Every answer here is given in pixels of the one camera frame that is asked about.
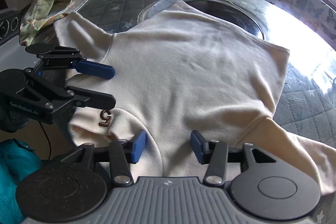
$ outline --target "glove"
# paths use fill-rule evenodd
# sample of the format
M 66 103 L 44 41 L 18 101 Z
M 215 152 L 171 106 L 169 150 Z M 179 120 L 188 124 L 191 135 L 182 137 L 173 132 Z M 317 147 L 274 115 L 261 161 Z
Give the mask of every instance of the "glove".
M 15 199 L 17 184 L 42 167 L 26 143 L 17 139 L 0 143 L 0 222 L 18 224 L 24 217 Z
M 29 122 L 29 118 L 0 106 L 0 129 L 13 133 L 24 128 Z

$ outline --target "green patterned cloth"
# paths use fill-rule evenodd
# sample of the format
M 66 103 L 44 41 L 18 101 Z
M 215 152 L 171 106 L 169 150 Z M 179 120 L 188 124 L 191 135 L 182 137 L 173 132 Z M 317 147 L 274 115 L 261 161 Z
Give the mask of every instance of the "green patterned cloth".
M 20 30 L 20 44 L 29 46 L 44 27 L 68 15 L 66 8 L 71 0 L 36 0 L 23 18 Z

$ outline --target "embroidered number 5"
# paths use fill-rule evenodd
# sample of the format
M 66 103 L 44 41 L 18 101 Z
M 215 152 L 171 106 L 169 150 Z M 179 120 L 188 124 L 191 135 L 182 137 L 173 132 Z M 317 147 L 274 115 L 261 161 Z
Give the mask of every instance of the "embroidered number 5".
M 110 125 L 110 121 L 111 121 L 111 111 L 110 110 L 103 110 L 100 113 L 100 119 L 102 119 L 104 122 L 99 122 L 99 126 L 100 127 L 108 127 Z

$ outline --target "gray gripper base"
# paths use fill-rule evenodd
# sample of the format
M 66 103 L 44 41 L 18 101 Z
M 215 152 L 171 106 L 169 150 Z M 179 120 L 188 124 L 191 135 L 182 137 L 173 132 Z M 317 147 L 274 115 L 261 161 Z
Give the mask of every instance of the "gray gripper base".
M 38 224 L 26 218 L 24 224 Z M 81 224 L 265 224 L 243 213 L 219 188 L 196 177 L 140 177 L 134 185 L 115 188 L 93 213 L 69 222 Z M 314 224 L 310 218 L 293 222 Z

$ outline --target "white sweatshirt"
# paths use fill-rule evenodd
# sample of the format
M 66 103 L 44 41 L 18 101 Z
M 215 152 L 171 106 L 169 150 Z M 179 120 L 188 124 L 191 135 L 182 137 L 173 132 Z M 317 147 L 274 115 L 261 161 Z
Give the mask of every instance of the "white sweatshirt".
M 272 117 L 283 89 L 289 51 L 179 1 L 131 30 L 113 35 L 77 13 L 55 22 L 61 46 L 112 65 L 104 80 L 71 72 L 68 84 L 111 93 L 107 127 L 101 110 L 78 108 L 70 122 L 77 145 L 105 146 L 144 129 L 138 176 L 199 176 L 189 141 L 196 129 L 229 146 L 252 142 L 313 177 L 323 194 L 336 190 L 336 150 L 288 133 Z

